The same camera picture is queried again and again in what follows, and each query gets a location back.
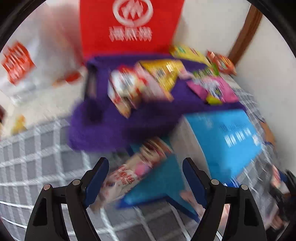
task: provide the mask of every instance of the purple towel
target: purple towel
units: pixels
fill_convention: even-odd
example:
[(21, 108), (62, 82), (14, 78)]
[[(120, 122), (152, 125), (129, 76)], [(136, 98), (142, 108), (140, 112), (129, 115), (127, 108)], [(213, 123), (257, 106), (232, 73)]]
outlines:
[[(167, 135), (185, 113), (245, 109), (239, 102), (210, 106), (190, 90), (184, 80), (178, 80), (172, 90), (174, 101), (142, 103), (133, 110), (129, 119), (123, 117), (107, 95), (111, 71), (124, 64), (133, 66), (139, 60), (171, 58), (169, 55), (100, 56), (91, 59), (87, 66), (97, 69), (97, 98), (85, 99), (71, 118), (69, 145), (75, 150), (113, 151), (139, 143), (146, 138)], [(205, 68), (204, 64), (182, 60), (188, 71)]]

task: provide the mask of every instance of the white wall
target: white wall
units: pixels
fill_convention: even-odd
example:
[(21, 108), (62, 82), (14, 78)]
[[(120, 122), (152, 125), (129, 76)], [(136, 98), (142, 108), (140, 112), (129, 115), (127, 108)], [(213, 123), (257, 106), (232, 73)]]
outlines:
[(255, 96), (276, 137), (282, 166), (296, 173), (296, 58), (266, 17), (237, 73), (236, 81)]
[(249, 8), (247, 0), (186, 0), (174, 41), (227, 56)]

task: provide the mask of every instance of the brown wooden trim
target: brown wooden trim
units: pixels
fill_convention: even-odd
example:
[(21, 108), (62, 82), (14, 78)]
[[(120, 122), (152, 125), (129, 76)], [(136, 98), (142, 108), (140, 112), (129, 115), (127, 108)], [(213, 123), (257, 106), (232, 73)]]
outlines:
[(255, 6), (251, 5), (244, 22), (244, 26), (228, 55), (228, 58), (233, 62), (234, 65), (238, 63), (248, 48), (257, 31), (261, 19), (262, 13)]

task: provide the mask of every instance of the orange snack package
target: orange snack package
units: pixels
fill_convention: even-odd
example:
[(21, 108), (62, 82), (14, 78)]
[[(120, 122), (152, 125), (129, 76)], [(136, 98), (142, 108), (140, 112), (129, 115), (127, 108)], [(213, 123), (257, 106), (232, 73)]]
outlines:
[(234, 74), (236, 75), (234, 64), (231, 60), (223, 55), (216, 54), (214, 52), (207, 52), (207, 58), (212, 64), (216, 64), (219, 72), (224, 74)]

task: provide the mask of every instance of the checkered tablecloth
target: checkered tablecloth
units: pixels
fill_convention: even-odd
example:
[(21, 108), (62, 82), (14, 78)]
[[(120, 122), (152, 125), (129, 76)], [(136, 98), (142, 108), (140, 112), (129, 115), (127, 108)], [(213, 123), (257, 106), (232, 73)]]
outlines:
[[(263, 130), (257, 120), (262, 116), (253, 96), (234, 89), (258, 133)], [(114, 153), (74, 152), (67, 146), (67, 118), (36, 125), (31, 129), (0, 142), (0, 214), (4, 225), (16, 241), (24, 240), (26, 225), (44, 184), (53, 187), (69, 184), (93, 168), (100, 157), (110, 162), (110, 171), (128, 159), (125, 150)], [(263, 220), (274, 204), (268, 194), (273, 149), (263, 151), (251, 161), (241, 175), (257, 202)], [(67, 205), (62, 205), (66, 227), (71, 240), (76, 240)], [(198, 224), (178, 212), (167, 202), (117, 210), (112, 205), (94, 214), (87, 209), (102, 241), (182, 241), (190, 240)]]

